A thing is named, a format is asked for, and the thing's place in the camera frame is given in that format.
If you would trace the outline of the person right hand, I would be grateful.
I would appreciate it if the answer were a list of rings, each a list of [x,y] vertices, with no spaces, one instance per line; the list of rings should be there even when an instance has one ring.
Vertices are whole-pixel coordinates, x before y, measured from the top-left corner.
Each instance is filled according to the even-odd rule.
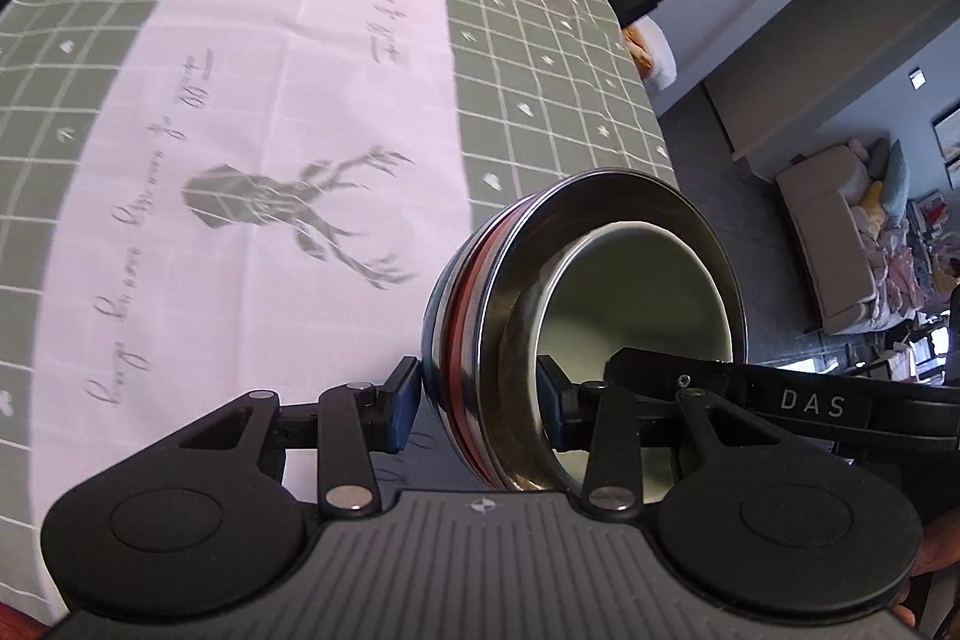
[[[958,573],[958,557],[960,557],[960,546],[958,546],[958,510],[950,510],[937,520],[931,521],[926,530],[924,530],[923,544],[919,551],[918,560],[913,567],[914,576],[928,575],[935,573],[939,575],[944,570],[950,570]],[[944,615],[940,620],[935,638],[957,638],[958,637],[958,583],[955,578],[953,583],[953,603],[949,615]]]

